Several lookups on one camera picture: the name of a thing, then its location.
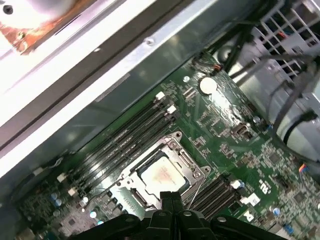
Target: green circuit board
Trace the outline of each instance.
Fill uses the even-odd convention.
[[[186,63],[64,161],[40,187],[28,193],[18,204],[20,211],[30,222],[30,228],[35,229],[42,238],[55,235],[58,239],[58,228],[71,232],[74,230],[72,226],[79,225],[80,220],[83,221],[81,226],[93,227],[97,224],[96,219],[88,217],[92,209],[82,209],[76,205],[81,199],[63,191],[65,186],[57,181],[57,176],[61,173],[71,174],[72,169],[81,165],[83,159],[88,158],[97,148],[104,147],[108,136],[112,136],[117,129],[125,125],[159,92],[163,92],[169,97],[169,104],[174,104],[179,115],[172,124],[161,129],[158,135],[182,132],[181,144],[195,162],[200,167],[210,166],[211,172],[200,192],[221,174],[231,174],[244,183],[242,198],[255,197],[254,204],[252,201],[238,201],[237,207],[224,207],[220,213],[265,230],[275,224],[284,226],[293,240],[319,240],[319,200],[305,190],[295,158],[274,144],[269,134],[269,126],[225,72],[221,71],[212,77],[217,88],[210,95],[204,95],[199,90],[200,81],[204,77],[203,71],[197,71],[190,62]],[[145,146],[148,147],[154,141],[155,139],[150,138]],[[93,198],[90,206],[98,206],[107,219],[123,212],[143,217],[144,208],[132,198],[129,191],[111,189],[108,194],[104,192],[110,183],[117,179],[121,169],[129,163],[130,161],[126,161],[119,164],[108,179],[86,194],[89,200],[103,194]],[[307,175],[304,176],[304,181],[311,191],[319,190],[319,186]],[[55,197],[53,200],[49,197],[57,192],[60,193],[61,206],[55,206]],[[281,213],[273,214],[271,209],[274,208],[279,208]],[[66,225],[70,224],[69,216],[77,222],[71,222],[73,224],[67,227]]]

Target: motherboard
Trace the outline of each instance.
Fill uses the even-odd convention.
[[[19,201],[35,239],[67,239],[123,213],[142,219],[172,191],[209,220],[320,240],[319,186],[229,76],[207,71],[187,62]]]

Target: metal grille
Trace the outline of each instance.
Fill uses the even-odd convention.
[[[292,8],[276,10],[257,27],[259,36],[256,37],[265,47],[263,52],[271,55],[319,52],[320,17],[305,3],[299,0]],[[277,62],[291,79],[304,67],[304,63],[297,60]]]

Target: ram slot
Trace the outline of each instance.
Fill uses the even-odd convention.
[[[98,186],[103,180],[105,180],[110,174],[112,174],[116,169],[121,167],[124,163],[130,163],[134,159],[135,155],[141,150],[141,147],[143,147],[147,143],[153,142],[154,140],[158,139],[162,132],[168,126],[170,126],[170,124],[172,124],[172,122],[175,119],[175,117],[170,118],[169,120],[166,119],[166,121],[160,124],[160,126],[158,126],[158,124],[154,126],[154,128],[156,128],[155,131],[152,131],[152,133],[149,134],[148,137],[146,137],[146,139],[140,141],[139,144],[135,146],[134,150],[128,156],[122,157],[120,161],[118,161],[115,165],[108,169],[101,177],[97,178],[94,182],[90,183],[90,185],[85,188],[84,192],[86,194],[89,193],[93,188]]]
[[[220,176],[198,194],[190,209],[199,211],[206,219],[210,219],[237,199],[237,192]]]
[[[127,121],[123,126],[117,129],[115,132],[111,133],[103,142],[99,144],[77,167],[76,170],[73,170],[73,173],[78,174],[79,172],[83,172],[86,170],[87,166],[90,165],[95,159],[101,156],[110,145],[110,141],[114,141],[115,139],[120,138],[121,136],[126,134],[128,128],[137,124],[137,122],[143,121],[146,117],[148,117],[147,113],[154,110],[160,110],[164,108],[165,105],[162,102],[158,102],[154,104],[153,102],[149,102],[146,106],[143,107],[138,113],[136,113],[129,121]]]
[[[155,110],[155,111],[149,111],[147,115],[141,116],[141,118],[139,118],[139,122],[145,122],[148,121],[149,119],[155,118],[157,115],[159,114],[159,110]],[[115,149],[117,149],[119,146],[121,146],[121,144],[125,143],[130,136],[132,136],[132,134],[134,134],[137,130],[139,130],[141,128],[141,125],[139,125],[138,121],[135,122],[134,126],[128,130],[128,128],[126,128],[126,133],[125,135],[121,135],[120,137],[115,137],[111,142],[109,142],[109,144],[103,148],[103,151],[101,151],[101,154],[96,156],[85,168],[83,168],[80,171],[77,171],[77,173],[73,174],[72,178],[74,180],[79,179],[80,177],[82,177],[86,172],[88,172],[90,169],[92,169],[95,165],[103,164],[103,159],[108,160],[108,155],[114,151]]]
[[[105,169],[109,163],[112,163],[114,159],[116,159],[126,149],[128,149],[132,145],[132,143],[135,143],[135,141],[138,141],[140,138],[142,138],[143,135],[146,134],[154,126],[154,124],[156,124],[158,121],[163,119],[164,117],[163,114],[164,114],[163,112],[158,113],[157,116],[152,121],[149,121],[146,125],[143,125],[137,128],[134,131],[134,133],[130,136],[129,139],[124,139],[122,142],[117,144],[117,148],[114,149],[114,151],[109,153],[108,155],[105,155],[103,157],[105,160],[102,162],[102,164],[100,164],[97,167],[97,169],[90,172],[88,175],[85,175],[84,178],[79,183],[79,185],[83,186],[88,180],[96,176],[99,172]]]

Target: cpu socket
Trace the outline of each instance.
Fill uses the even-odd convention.
[[[184,201],[209,175],[180,144],[180,131],[166,135],[141,153],[119,176],[118,188],[127,188],[144,208],[161,208],[160,192],[180,192]]]

